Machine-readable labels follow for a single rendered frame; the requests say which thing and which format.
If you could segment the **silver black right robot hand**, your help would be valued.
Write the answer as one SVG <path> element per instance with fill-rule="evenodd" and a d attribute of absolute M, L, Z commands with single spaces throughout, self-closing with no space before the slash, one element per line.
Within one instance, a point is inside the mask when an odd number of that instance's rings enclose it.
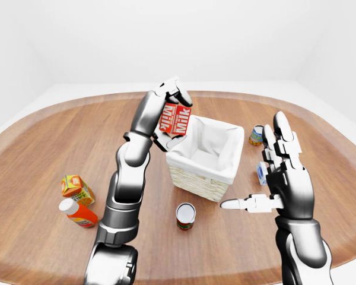
<path fill-rule="evenodd" d="M 263 159 L 268 164 L 266 176 L 270 196 L 251 194 L 245 199 L 223 201 L 223 209 L 246 210 L 250 213 L 278 214 L 293 220 L 313 218 L 314 192 L 307 169 L 300 162 L 300 144 L 282 111 L 274 116 L 274 127 L 263 127 Z"/>

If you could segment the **orange juice carton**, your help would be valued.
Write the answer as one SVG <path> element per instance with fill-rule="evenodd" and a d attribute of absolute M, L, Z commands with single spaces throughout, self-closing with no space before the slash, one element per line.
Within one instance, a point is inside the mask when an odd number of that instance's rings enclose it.
<path fill-rule="evenodd" d="M 91 188 L 78 175 L 65 175 L 61 182 L 62 196 L 88 206 L 95 202 Z"/>

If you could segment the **red green labelled tin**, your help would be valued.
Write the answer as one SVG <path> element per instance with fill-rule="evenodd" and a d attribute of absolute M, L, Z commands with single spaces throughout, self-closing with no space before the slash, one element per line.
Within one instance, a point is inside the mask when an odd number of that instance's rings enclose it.
<path fill-rule="evenodd" d="M 176 209 L 177 225 L 181 230 L 187 231 L 195 222 L 195 207 L 188 202 L 181 203 Z"/>

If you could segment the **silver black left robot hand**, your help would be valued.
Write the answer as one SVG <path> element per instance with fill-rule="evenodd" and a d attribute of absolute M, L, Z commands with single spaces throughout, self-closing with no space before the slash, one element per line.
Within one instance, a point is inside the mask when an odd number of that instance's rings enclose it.
<path fill-rule="evenodd" d="M 171 138 L 158 130 L 158 120 L 167 102 L 192 106 L 192 99 L 178 77 L 166 80 L 159 87 L 149 91 L 141 100 L 132 121 L 131 131 L 125 134 L 129 138 L 128 153 L 147 154 L 152 145 L 150 137 L 155 132 L 157 132 L 155 143 L 163 151 L 169 151 L 186 138 L 181 135 Z"/>

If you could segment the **blue white small container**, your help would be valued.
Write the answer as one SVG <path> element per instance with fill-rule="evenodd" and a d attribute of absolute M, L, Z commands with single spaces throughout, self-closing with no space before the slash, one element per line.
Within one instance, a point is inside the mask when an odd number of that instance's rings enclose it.
<path fill-rule="evenodd" d="M 256 166 L 256 173 L 258 175 L 259 183 L 261 185 L 266 185 L 266 175 L 268 174 L 268 170 L 264 162 L 260 161 L 258 163 L 258 165 Z"/>

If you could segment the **wicker basket with white liner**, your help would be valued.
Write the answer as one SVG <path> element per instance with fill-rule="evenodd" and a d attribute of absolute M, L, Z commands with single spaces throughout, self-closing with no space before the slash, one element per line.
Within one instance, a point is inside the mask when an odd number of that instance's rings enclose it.
<path fill-rule="evenodd" d="M 234 181 L 243 143 L 243 127 L 192 115 L 185 139 L 166 154 L 173 185 L 219 202 Z"/>

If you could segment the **red white milk carton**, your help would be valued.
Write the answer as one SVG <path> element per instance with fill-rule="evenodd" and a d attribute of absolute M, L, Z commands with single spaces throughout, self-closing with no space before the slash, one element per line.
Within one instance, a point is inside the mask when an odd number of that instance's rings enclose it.
<path fill-rule="evenodd" d="M 166 103 L 159 121 L 159 130 L 173 135 L 186 135 L 191 108 Z"/>

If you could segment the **blue yellow labelled tin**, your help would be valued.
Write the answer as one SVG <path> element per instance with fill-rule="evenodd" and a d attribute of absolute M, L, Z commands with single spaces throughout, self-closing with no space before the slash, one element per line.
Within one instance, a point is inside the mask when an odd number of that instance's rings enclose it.
<path fill-rule="evenodd" d="M 249 143 L 251 145 L 254 145 L 254 146 L 261 145 L 262 142 L 263 142 L 262 132 L 263 132 L 263 126 L 262 125 L 255 125 L 253 127 L 252 133 L 250 134 Z"/>

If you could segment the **orange bottle with white cap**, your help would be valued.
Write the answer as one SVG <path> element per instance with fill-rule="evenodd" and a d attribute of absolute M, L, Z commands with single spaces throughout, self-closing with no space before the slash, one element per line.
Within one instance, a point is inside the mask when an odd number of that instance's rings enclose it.
<path fill-rule="evenodd" d="M 72 198 L 64 199 L 59 204 L 59 209 L 69 219 L 81 227 L 92 227 L 97 223 L 98 217 L 86 206 L 77 203 Z"/>

